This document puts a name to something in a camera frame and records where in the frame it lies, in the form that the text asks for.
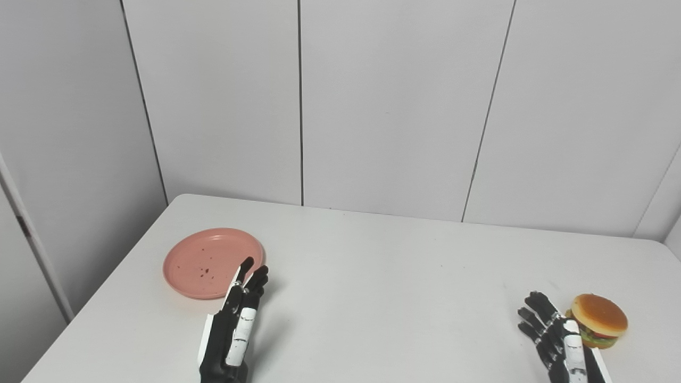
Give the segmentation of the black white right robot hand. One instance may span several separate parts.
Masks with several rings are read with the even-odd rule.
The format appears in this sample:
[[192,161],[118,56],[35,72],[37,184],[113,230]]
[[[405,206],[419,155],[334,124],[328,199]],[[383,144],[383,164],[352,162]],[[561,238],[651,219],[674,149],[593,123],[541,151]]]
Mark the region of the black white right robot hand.
[[518,329],[535,345],[551,382],[611,382],[605,361],[588,347],[577,321],[560,313],[545,294],[532,291],[517,310]]

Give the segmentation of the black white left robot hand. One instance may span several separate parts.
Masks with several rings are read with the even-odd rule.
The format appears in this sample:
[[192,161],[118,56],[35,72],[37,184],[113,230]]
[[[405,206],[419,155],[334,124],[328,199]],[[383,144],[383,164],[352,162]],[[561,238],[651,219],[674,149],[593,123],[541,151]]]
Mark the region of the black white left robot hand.
[[265,265],[247,277],[254,264],[252,257],[240,264],[222,307],[206,318],[198,353],[201,382],[247,381],[245,355],[269,278]]

